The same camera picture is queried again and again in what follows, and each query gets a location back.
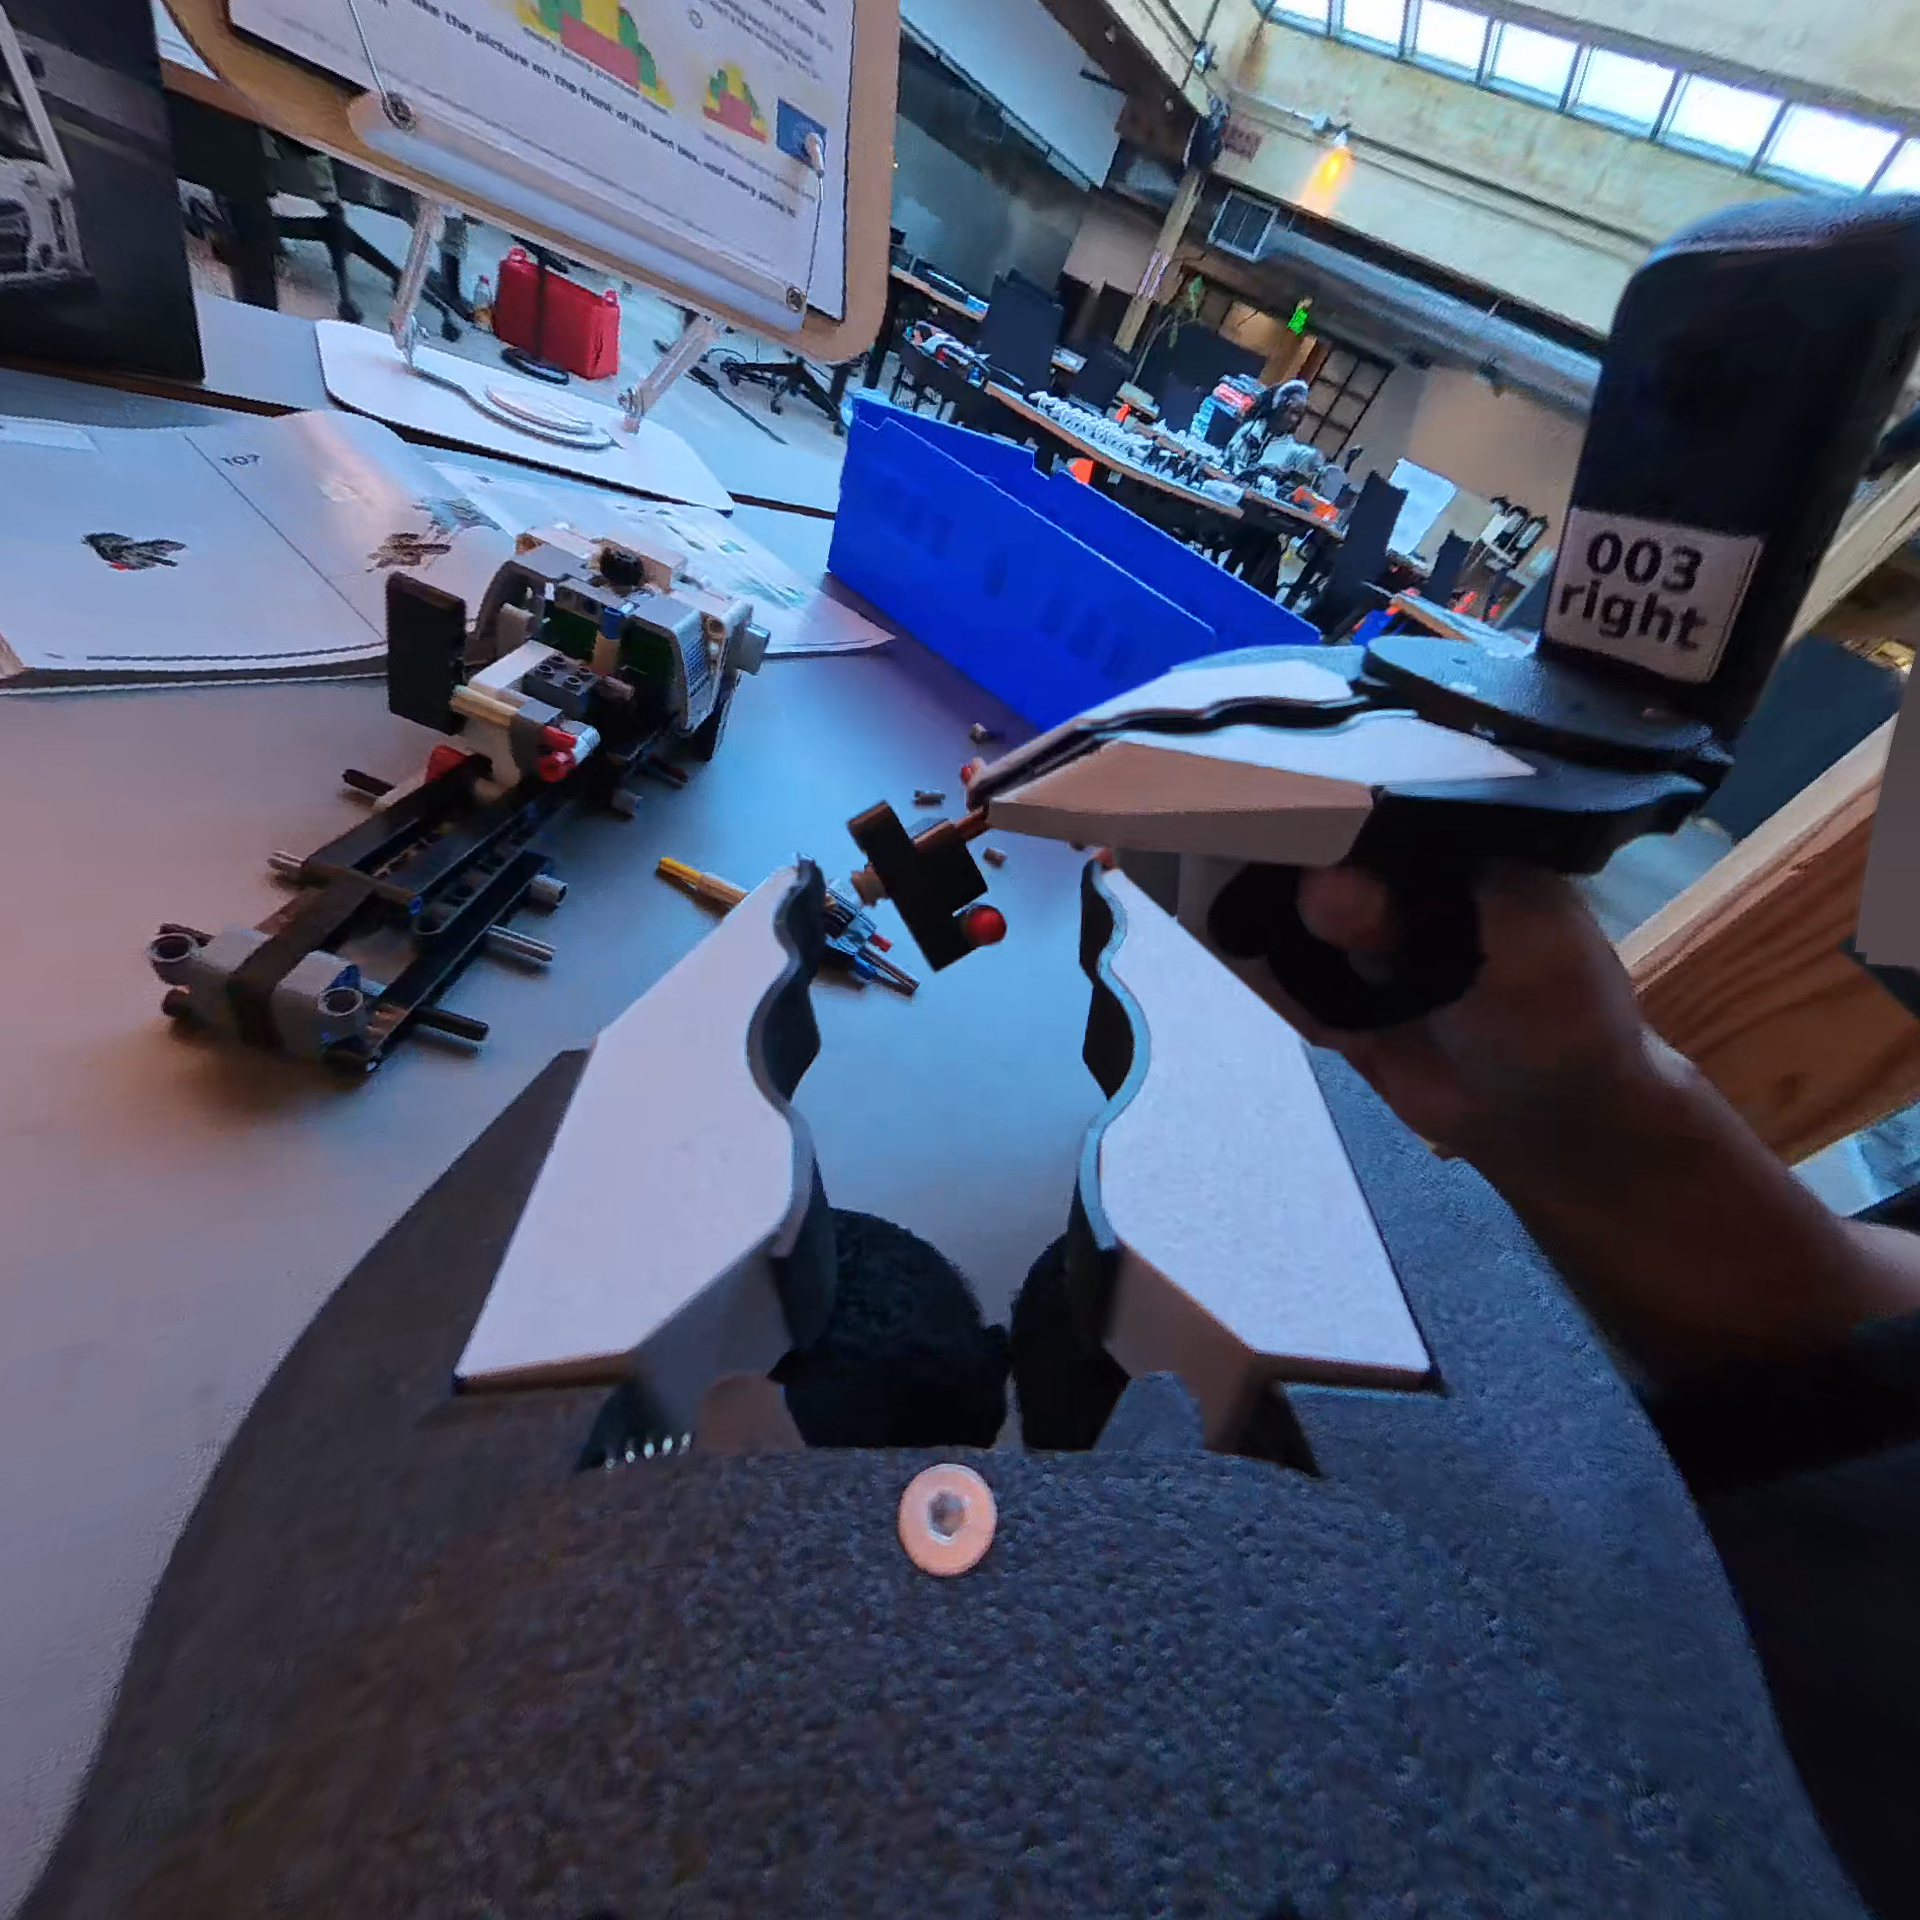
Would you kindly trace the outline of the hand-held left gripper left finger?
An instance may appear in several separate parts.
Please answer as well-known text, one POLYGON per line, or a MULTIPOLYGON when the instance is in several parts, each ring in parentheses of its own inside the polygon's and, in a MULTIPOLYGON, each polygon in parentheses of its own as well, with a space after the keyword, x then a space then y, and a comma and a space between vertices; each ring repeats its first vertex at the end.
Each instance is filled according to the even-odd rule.
POLYGON ((820 1053, 825 875, 768 875, 587 1048, 453 1365, 459 1398, 626 1390, 701 1438, 827 1330, 833 1205, 795 1110, 820 1053))

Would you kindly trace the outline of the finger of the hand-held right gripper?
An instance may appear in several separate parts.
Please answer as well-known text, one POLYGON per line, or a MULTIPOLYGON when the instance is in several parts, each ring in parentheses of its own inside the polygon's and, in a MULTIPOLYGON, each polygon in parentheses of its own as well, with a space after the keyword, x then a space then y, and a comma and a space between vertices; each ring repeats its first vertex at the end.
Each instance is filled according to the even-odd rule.
POLYGON ((1328 866, 1389 793, 1531 801, 1536 784, 1528 760, 1489 738, 1369 712, 1340 728, 1106 729, 985 775, 980 810, 997 835, 1079 849, 1328 866))
POLYGON ((1184 665, 1113 695, 964 773, 968 803, 994 803, 1016 789, 1116 741, 1192 747, 1231 729, 1325 733, 1368 712, 1354 679, 1317 663, 1260 662, 1184 665))

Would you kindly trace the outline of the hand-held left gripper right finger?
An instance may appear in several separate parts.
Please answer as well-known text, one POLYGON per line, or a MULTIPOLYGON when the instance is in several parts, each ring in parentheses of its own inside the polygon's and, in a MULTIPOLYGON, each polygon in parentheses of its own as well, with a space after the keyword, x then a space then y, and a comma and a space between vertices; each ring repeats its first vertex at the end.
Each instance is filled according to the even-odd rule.
POLYGON ((1084 870, 1084 1064, 1103 1094, 1067 1223, 1079 1337, 1172 1376, 1208 1449, 1317 1472, 1293 1385, 1436 1384, 1305 1043, 1113 870, 1084 870))

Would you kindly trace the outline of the black lego piece red pin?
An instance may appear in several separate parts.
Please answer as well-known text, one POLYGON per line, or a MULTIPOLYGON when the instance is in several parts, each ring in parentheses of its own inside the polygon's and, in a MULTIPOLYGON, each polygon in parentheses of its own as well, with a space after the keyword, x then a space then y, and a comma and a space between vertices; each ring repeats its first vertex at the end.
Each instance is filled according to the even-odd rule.
POLYGON ((985 904, 973 842, 989 827, 984 807, 956 822, 908 831, 892 806, 874 806, 848 822, 864 865, 853 888, 864 906, 889 901, 931 973, 944 973, 1005 938, 1003 915, 985 904))

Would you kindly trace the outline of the person's right forearm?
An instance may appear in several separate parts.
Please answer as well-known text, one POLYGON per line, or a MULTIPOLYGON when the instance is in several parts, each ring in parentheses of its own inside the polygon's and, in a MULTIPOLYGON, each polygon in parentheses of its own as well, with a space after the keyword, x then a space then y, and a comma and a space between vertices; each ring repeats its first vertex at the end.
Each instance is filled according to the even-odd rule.
POLYGON ((1647 1378, 1811 1361, 1915 1320, 1915 1238, 1826 1208, 1644 1029, 1418 1130, 1501 1194, 1647 1378))

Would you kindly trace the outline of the scattered small lego pins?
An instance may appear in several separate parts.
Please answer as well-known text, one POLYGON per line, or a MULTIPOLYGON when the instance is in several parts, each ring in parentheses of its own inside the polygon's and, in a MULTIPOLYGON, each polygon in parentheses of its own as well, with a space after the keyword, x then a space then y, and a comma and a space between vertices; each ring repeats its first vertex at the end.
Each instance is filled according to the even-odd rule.
POLYGON ((954 849, 968 849, 989 827, 987 803, 976 793, 976 784, 987 775, 992 760, 984 753, 1002 743, 1002 733, 987 726, 970 729, 970 757, 957 773, 957 799, 963 807, 949 818, 946 815, 931 815, 920 818, 911 831, 911 846, 924 861, 949 858, 954 849))

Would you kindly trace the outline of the small lego subassembly yellow axle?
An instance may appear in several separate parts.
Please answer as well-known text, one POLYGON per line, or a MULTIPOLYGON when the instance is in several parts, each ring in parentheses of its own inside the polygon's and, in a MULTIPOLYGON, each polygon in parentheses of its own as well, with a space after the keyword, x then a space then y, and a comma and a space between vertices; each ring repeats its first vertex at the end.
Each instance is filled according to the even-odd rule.
MULTIPOLYGON (((683 897, 729 912, 747 889, 715 873, 660 856, 656 875, 677 888, 683 897)), ((920 982, 892 958, 895 945, 879 931, 874 915, 845 882, 831 881, 823 899, 825 949, 823 965, 855 986, 881 986, 888 993, 914 998, 920 982)))

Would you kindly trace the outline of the partly built lego truck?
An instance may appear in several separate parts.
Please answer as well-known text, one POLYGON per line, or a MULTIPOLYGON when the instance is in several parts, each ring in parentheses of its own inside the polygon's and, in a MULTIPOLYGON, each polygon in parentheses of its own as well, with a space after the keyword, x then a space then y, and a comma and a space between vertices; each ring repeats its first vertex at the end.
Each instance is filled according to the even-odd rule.
POLYGON ((421 770, 347 770, 363 818, 275 861, 288 899, 261 923, 164 923, 147 958, 178 1026, 347 1078, 401 1040, 480 1048, 443 1006, 477 958, 541 970, 515 928, 565 901, 546 833, 580 811, 631 818, 641 784, 683 786, 771 650, 762 597, 651 536, 521 536, 473 603, 409 574, 387 584, 387 693, 433 735, 421 770))

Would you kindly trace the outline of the person's right hand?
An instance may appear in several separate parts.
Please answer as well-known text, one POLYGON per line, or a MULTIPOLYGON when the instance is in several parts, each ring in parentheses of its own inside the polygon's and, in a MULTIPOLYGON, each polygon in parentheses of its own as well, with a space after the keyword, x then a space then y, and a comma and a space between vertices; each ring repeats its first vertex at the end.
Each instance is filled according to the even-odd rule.
POLYGON ((1644 1107, 1671 1059, 1578 888, 1495 862, 1477 875, 1472 901, 1481 965, 1455 1003, 1344 1032, 1285 1000, 1287 1019, 1455 1160, 1499 1160, 1644 1107))

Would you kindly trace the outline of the blue plastic bin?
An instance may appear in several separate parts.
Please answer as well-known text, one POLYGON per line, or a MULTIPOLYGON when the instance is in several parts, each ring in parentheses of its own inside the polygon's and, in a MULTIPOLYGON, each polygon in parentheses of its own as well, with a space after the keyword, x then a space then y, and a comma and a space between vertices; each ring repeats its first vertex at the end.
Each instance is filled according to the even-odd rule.
POLYGON ((1195 659, 1321 641, 1027 449, 884 401, 855 405, 827 570, 1035 729, 1195 659))

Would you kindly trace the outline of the open instruction booklet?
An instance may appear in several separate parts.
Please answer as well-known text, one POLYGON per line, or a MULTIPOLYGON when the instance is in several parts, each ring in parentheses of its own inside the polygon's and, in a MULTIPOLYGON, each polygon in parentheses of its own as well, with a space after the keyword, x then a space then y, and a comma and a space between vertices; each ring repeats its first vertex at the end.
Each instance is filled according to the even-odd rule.
POLYGON ((528 536, 667 563, 692 606, 747 603, 771 657, 884 642, 728 515, 433 463, 362 416, 4 416, 2 688, 379 677, 389 578, 473 614, 528 536))

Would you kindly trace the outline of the wooden display board with sheet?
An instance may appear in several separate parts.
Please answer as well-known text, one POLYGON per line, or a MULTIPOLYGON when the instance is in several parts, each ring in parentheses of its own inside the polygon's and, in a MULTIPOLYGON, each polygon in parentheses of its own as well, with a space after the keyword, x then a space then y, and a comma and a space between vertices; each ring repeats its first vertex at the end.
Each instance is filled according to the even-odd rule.
POLYGON ((899 6, 167 6, 273 133, 844 365, 889 278, 899 6))

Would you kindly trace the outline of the red plastic container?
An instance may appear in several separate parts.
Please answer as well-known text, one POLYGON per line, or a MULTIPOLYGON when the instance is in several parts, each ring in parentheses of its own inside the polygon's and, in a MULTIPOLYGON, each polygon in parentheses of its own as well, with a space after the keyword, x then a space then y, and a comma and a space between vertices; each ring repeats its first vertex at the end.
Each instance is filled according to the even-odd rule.
POLYGON ((491 329, 511 366, 553 369, 559 377, 580 379, 618 373, 618 293, 597 293, 545 251, 515 245, 498 261, 491 329))

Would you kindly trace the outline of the wooden post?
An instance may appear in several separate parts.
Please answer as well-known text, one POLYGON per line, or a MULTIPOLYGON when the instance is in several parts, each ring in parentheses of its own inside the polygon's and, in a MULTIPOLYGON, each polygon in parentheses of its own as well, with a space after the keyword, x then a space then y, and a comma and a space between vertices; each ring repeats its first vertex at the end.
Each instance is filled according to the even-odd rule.
POLYGON ((1644 1018, 1785 1163, 1917 1096, 1915 1019, 1844 952, 1895 726, 1627 934, 1644 1018))

